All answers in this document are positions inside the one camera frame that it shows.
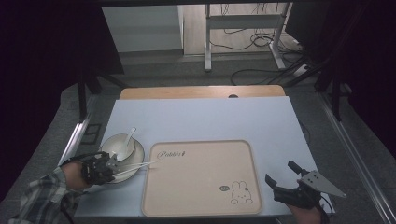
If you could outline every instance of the white plate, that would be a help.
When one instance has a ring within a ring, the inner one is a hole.
[[[134,141],[135,141],[134,152],[127,159],[119,162],[120,170],[118,171],[118,173],[121,173],[121,172],[124,172],[124,171],[134,168],[133,166],[129,166],[129,165],[141,163],[145,159],[145,150],[143,149],[143,146],[137,140],[134,140]],[[113,154],[113,152],[108,151],[108,148],[107,149],[100,148],[100,150],[103,150],[104,152],[108,152],[110,154],[110,156]],[[114,177],[116,179],[114,179],[113,181],[111,181],[109,183],[112,183],[112,184],[120,183],[121,181],[124,181],[124,180],[130,178],[131,176],[133,176],[137,171],[138,171],[138,169],[131,171],[131,172],[127,172],[122,175],[115,175]]]

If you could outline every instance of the metal frame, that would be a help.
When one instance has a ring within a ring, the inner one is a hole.
[[[363,183],[376,209],[378,210],[378,214],[382,217],[384,223],[396,223],[396,216],[393,213],[392,208],[390,207],[387,197],[385,196],[381,187],[375,181],[374,176],[369,171],[364,160],[361,158],[358,149],[355,147],[353,141],[350,139],[349,134],[347,133],[347,130],[345,129],[343,123],[339,121],[337,117],[332,113],[330,103],[326,97],[326,93],[318,93],[318,98],[322,103],[323,109],[326,112],[330,123],[334,127],[335,132],[337,133],[341,143],[343,144],[346,154],[354,165],[356,173],[358,173],[359,177],[361,178],[361,182]]]
[[[93,107],[96,103],[97,98],[98,98],[98,96],[95,94],[92,94],[90,96],[90,99],[89,99],[88,105],[87,105],[87,109],[88,109],[87,115],[82,122],[79,122],[76,125],[76,128],[73,131],[72,136],[70,137],[66,148],[64,149],[64,154],[62,155],[61,159],[59,160],[58,166],[62,165],[62,163],[64,163],[64,161],[66,161],[69,158],[74,157],[76,155],[76,151],[78,149],[79,143],[81,142],[82,136],[84,135],[84,132],[87,129],[88,124],[90,123]]]
[[[270,43],[270,50],[275,58],[277,68],[285,69],[285,64],[277,49],[283,24],[286,20],[289,4],[286,3],[281,14],[268,15],[235,15],[235,16],[210,16],[210,4],[205,6],[206,14],[206,37],[205,37],[205,71],[212,69],[212,53],[210,44],[210,30],[217,29],[276,29],[274,41]]]

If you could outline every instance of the cable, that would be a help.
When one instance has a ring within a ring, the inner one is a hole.
[[[216,47],[222,47],[222,48],[226,48],[226,49],[237,49],[237,48],[228,47],[228,46],[225,46],[225,45],[214,44],[214,43],[212,43],[212,41],[209,41],[209,42],[210,42],[211,45],[216,46]],[[253,42],[250,43],[247,47],[241,48],[241,49],[239,49],[239,50],[248,49],[248,48],[249,48],[250,46],[252,46],[252,45],[253,45]]]
[[[309,130],[306,128],[306,126],[298,119],[298,122],[300,123],[301,129],[303,131],[303,133],[307,132],[308,136],[306,139],[306,143],[309,145],[311,142],[311,132],[309,132]]]
[[[276,11],[275,11],[275,14],[277,14],[277,6],[279,6],[279,3],[276,3]]]
[[[329,205],[329,207],[330,207],[330,211],[331,211],[331,213],[330,213],[330,216],[329,217],[332,217],[332,215],[333,215],[333,212],[332,212],[332,206],[330,205],[330,203],[329,203],[329,201],[327,201],[323,196],[321,197],[326,203],[327,203],[327,205]]]
[[[257,11],[256,14],[259,14],[259,6],[260,6],[260,3],[257,3],[256,7],[253,9],[253,11],[250,14],[253,14],[254,11]]]
[[[282,45],[282,46],[279,46],[279,45],[277,46],[278,50],[280,50],[280,51],[283,51],[283,52],[296,52],[296,53],[301,53],[301,54],[304,53],[301,49],[300,50],[288,49],[280,38],[279,38],[279,43]]]
[[[283,61],[286,61],[286,62],[288,62],[288,63],[295,63],[295,61],[292,61],[292,60],[290,60],[290,59],[287,59],[286,57],[285,57],[285,55],[289,55],[289,54],[292,54],[292,55],[295,55],[295,54],[302,54],[302,53],[297,53],[297,52],[284,52],[284,53],[282,53],[281,55],[280,55],[280,57],[282,57],[282,60]]]
[[[223,11],[222,4],[220,4],[221,15],[222,15],[222,16],[224,16],[225,14],[228,13],[228,8],[229,8],[229,7],[230,7],[230,4],[225,4],[225,6],[224,6],[224,11]]]
[[[265,43],[263,45],[259,45],[259,44],[256,44],[256,41],[259,39],[261,39],[261,40],[268,39],[269,41],[267,41],[267,43]],[[274,39],[271,36],[267,36],[266,34],[257,33],[257,30],[255,31],[255,34],[250,37],[250,41],[254,44],[254,46],[256,46],[258,48],[262,48],[262,47],[269,45],[271,43],[271,41],[273,41],[273,40]]]
[[[279,83],[283,78],[287,77],[288,75],[293,74],[301,65],[303,65],[307,61],[307,58],[305,56],[302,56],[299,60],[297,60],[295,63],[293,63],[291,66],[288,67],[288,69],[284,70],[282,74],[279,77],[275,77],[272,80],[270,80],[267,85],[271,84],[275,80],[279,79],[277,83]]]
[[[246,30],[246,29],[240,29],[240,30],[233,31],[233,32],[227,32],[227,31],[224,29],[224,33],[226,33],[227,35],[232,35],[232,34],[235,34],[235,33],[241,32],[241,31],[245,31],[245,30]]]
[[[232,73],[231,76],[230,76],[230,81],[231,81],[231,83],[232,83],[234,86],[237,86],[237,84],[234,82],[233,79],[235,78],[236,74],[241,73],[241,72],[268,72],[268,73],[278,73],[279,71],[270,71],[270,70],[262,70],[262,69],[242,69],[242,70],[239,70],[239,71],[236,71],[236,72]],[[256,82],[256,83],[250,83],[250,84],[247,84],[247,85],[248,85],[248,86],[251,86],[251,85],[259,85],[259,84],[263,83],[264,81],[266,81],[268,78],[270,78],[270,77],[267,77],[267,78],[266,78],[265,80],[263,80],[263,81]]]
[[[265,14],[267,13],[267,6],[268,6],[268,3],[262,4],[262,14],[264,14],[264,8],[265,8]]]

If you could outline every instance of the black curtain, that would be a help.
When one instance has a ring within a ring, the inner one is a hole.
[[[356,112],[396,157],[396,2],[371,1],[344,49],[344,82]]]
[[[52,122],[62,91],[81,72],[94,79],[91,67],[123,70],[98,6],[3,1],[0,22],[3,199]]]

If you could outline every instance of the table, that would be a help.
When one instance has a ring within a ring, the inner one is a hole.
[[[275,178],[279,186],[295,188],[298,176],[288,168],[288,160],[307,170],[317,170],[290,99],[279,86],[126,89],[114,105],[102,144],[133,126],[137,128],[134,138],[145,149],[145,161],[158,142],[247,140],[263,201],[262,210],[254,217],[290,214],[285,204],[273,200],[265,174]],[[119,184],[90,188],[90,194],[81,198],[75,216],[143,217],[146,172],[142,168]]]
[[[210,44],[210,31],[215,29],[274,29],[274,40],[269,44],[271,53],[274,56],[276,66],[279,70],[286,68],[283,59],[278,51],[278,43],[280,35],[286,21],[286,14],[289,10],[289,4],[283,6],[280,14],[266,14],[266,15],[233,15],[233,16],[211,16],[210,5],[205,6],[206,13],[206,32],[205,32],[205,71],[209,72],[212,69],[212,53]]]

